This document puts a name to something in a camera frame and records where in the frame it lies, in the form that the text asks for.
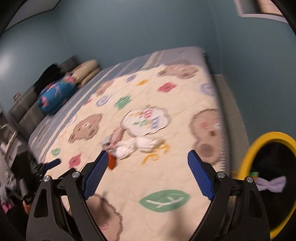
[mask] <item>blue patterned pillow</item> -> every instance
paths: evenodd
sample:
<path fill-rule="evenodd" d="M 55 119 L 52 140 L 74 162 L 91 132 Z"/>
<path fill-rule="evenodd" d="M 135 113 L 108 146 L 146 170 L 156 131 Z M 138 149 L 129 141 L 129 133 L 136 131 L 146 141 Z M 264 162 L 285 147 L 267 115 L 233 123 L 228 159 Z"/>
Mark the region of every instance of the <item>blue patterned pillow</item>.
<path fill-rule="evenodd" d="M 42 90 L 38 105 L 47 114 L 55 114 L 75 92 L 75 80 L 70 75 L 64 76 L 53 85 Z"/>

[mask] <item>green flower print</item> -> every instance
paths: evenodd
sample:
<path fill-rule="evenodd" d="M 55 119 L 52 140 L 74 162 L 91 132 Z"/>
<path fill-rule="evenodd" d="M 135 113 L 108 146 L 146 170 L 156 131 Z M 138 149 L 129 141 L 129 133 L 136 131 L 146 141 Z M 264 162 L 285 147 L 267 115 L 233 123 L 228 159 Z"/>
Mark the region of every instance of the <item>green flower print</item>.
<path fill-rule="evenodd" d="M 117 107 L 119 110 L 123 109 L 129 102 L 131 102 L 131 96 L 127 95 L 124 97 L 121 97 L 116 103 L 115 103 L 115 107 Z"/>
<path fill-rule="evenodd" d="M 52 150 L 52 154 L 54 156 L 57 156 L 60 152 L 61 152 L 61 148 L 58 148 L 58 147 Z"/>

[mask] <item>orange object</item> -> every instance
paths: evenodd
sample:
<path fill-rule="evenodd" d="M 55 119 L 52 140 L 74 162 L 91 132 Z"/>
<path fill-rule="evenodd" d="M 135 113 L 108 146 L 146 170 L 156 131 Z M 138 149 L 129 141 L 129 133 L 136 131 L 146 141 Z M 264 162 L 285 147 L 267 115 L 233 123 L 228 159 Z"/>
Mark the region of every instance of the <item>orange object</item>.
<path fill-rule="evenodd" d="M 109 153 L 108 167 L 113 170 L 116 167 L 116 158 Z"/>

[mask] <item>cream quilt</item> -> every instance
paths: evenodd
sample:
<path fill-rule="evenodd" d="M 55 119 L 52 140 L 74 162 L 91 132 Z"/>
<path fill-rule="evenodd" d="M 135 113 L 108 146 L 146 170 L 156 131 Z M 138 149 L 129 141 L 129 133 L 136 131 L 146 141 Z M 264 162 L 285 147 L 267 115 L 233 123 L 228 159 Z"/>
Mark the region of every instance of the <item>cream quilt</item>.
<path fill-rule="evenodd" d="M 46 162 L 62 161 L 48 174 L 81 170 L 118 127 L 123 141 L 159 138 L 153 151 L 137 150 L 108 168 L 87 204 L 108 241 L 187 241 L 210 203 L 187 153 L 195 149 L 220 170 L 215 101 L 209 77 L 196 65 L 160 65 L 104 82 L 47 152 Z"/>

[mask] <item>yellow rim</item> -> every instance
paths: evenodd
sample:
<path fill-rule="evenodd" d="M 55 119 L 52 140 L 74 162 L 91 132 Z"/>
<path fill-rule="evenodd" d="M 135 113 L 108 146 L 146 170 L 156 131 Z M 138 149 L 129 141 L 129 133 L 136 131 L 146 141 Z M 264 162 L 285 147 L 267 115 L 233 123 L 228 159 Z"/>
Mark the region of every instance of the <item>yellow rim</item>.
<path fill-rule="evenodd" d="M 237 174 L 237 179 L 244 180 L 250 174 L 251 166 L 255 156 L 258 151 L 270 142 L 279 142 L 286 145 L 296 156 L 296 141 L 287 134 L 282 132 L 268 132 L 262 136 L 260 136 L 254 143 L 251 145 L 249 150 L 247 151 L 244 159 L 242 160 L 242 164 Z M 296 208 L 296 202 L 293 205 L 292 210 L 287 215 L 287 217 L 282 221 L 282 223 L 277 226 L 275 229 L 270 231 L 270 238 L 273 239 L 286 225 L 290 217 L 292 216 L 294 210 Z"/>

